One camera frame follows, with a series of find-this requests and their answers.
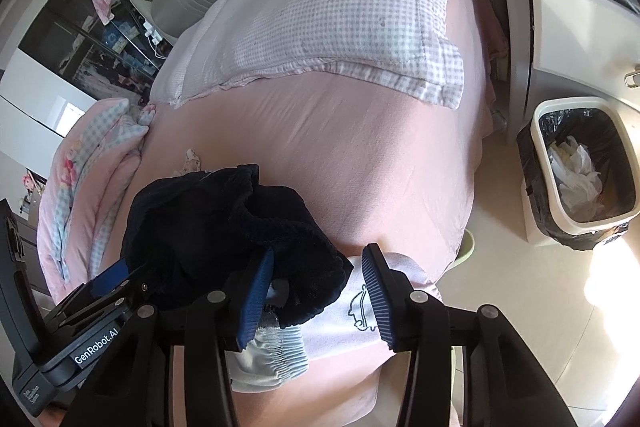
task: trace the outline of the metal screw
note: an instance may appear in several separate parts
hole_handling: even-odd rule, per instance
[[[156,310],[150,304],[145,304],[138,308],[138,317],[140,317],[141,319],[148,319],[154,313],[156,313]]]
[[[423,292],[422,290],[414,290],[411,293],[409,293],[409,298],[413,302],[422,303],[422,302],[427,302],[429,300],[429,294],[427,292]]]
[[[500,315],[498,308],[491,305],[483,306],[480,312],[482,315],[484,315],[488,319],[495,319],[498,317],[498,315]]]
[[[226,299],[226,294],[220,290],[214,290],[207,295],[207,301],[211,304],[216,304],[218,302],[222,302]]]

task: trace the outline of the tile floor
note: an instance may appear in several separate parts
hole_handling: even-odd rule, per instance
[[[570,406],[578,427],[606,423],[640,374],[640,223],[596,252],[526,242],[516,146],[484,141],[468,227],[476,250],[438,282],[445,303],[497,305]],[[462,359],[454,405],[462,415]]]

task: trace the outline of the pink bed sheet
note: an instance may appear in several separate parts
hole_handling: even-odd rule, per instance
[[[447,36],[464,60],[458,110],[329,73],[258,80],[178,109],[158,105],[102,267],[118,259],[133,197],[179,170],[191,148],[203,169],[257,163],[260,183],[295,188],[345,255],[378,242],[413,257],[437,281],[456,256],[481,139],[490,131],[488,61],[506,52],[488,0],[448,0]],[[236,394],[241,425],[354,421],[375,404],[379,368],[390,355],[384,345],[367,347],[316,360],[276,391]],[[175,400],[178,412],[180,391]]]

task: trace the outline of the nightstand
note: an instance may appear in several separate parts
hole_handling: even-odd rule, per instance
[[[636,94],[624,84],[625,74],[640,64],[638,1],[575,1],[567,4],[567,0],[507,0],[510,32],[508,142],[515,140],[536,105],[543,100],[607,95],[607,98],[610,96],[640,109],[640,89]],[[558,25],[555,10],[562,10],[566,15],[564,22],[569,23],[570,28]],[[625,35],[616,40],[624,48],[622,55],[610,45],[606,50],[596,50],[595,41],[613,38],[615,32],[607,26],[606,17],[614,12],[628,22]],[[549,63],[550,53],[553,64]],[[584,77],[585,69],[591,71],[590,78]]]

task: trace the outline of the drawer handle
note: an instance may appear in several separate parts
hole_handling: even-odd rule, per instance
[[[627,73],[625,75],[625,85],[629,89],[636,89],[636,87],[640,87],[640,84],[636,83],[636,75],[640,75],[640,65],[636,66],[635,71],[631,71],[631,73]]]

